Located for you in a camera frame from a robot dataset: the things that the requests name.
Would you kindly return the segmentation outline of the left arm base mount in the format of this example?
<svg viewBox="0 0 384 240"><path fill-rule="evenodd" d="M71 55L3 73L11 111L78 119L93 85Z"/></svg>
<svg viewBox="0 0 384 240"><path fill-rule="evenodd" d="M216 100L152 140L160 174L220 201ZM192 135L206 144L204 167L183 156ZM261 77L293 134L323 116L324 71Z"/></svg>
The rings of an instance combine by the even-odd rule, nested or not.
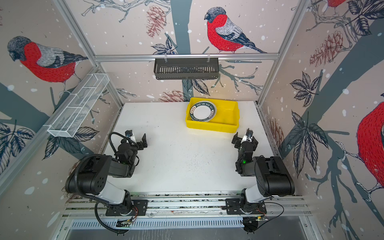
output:
<svg viewBox="0 0 384 240"><path fill-rule="evenodd" d="M137 217L145 216L148 208L148 200L130 200L119 205L108 205L107 217Z"/></svg>

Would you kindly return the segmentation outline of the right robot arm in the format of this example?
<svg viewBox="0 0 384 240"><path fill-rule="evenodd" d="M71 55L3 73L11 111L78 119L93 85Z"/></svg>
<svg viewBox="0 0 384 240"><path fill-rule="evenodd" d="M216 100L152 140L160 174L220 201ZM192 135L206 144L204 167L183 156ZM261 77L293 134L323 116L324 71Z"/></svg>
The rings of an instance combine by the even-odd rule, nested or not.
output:
<svg viewBox="0 0 384 240"><path fill-rule="evenodd" d="M294 181L281 157L253 156L259 144L253 131L247 130L242 138L235 134L232 144L238 150L236 172L242 177L256 178L255 185L243 189L240 194L242 209L254 208L270 197L292 196L295 193Z"/></svg>

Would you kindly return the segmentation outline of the green lettered rim plate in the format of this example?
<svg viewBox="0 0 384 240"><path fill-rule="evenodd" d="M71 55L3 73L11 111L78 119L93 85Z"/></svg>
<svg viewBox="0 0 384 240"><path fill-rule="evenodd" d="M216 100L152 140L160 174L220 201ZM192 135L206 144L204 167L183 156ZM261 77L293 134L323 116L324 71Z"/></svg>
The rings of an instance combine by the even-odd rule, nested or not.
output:
<svg viewBox="0 0 384 240"><path fill-rule="evenodd" d="M189 110L192 121L209 122L217 113L217 107L210 101L200 101Z"/></svg>

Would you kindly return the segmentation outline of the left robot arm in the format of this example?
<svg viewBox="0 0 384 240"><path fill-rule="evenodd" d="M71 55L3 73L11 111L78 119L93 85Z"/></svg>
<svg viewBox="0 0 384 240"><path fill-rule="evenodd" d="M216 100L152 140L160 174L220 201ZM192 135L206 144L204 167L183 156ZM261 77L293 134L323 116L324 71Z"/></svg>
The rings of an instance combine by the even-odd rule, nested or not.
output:
<svg viewBox="0 0 384 240"><path fill-rule="evenodd" d="M69 175L65 191L82 198L103 203L109 208L130 211L133 208L129 191L108 181L108 177L130 178L140 163L138 152L148 147L147 136L136 141L132 130L122 135L111 132L108 142L113 155L94 154L82 158Z"/></svg>

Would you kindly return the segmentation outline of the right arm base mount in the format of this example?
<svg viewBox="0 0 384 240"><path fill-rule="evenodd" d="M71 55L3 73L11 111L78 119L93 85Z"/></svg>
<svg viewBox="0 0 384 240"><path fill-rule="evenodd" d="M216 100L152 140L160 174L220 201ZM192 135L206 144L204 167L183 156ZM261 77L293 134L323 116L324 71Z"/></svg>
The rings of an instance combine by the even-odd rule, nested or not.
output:
<svg viewBox="0 0 384 240"><path fill-rule="evenodd" d="M264 203L248 203L239 198L230 198L225 200L222 207L228 215L266 215L267 210Z"/></svg>

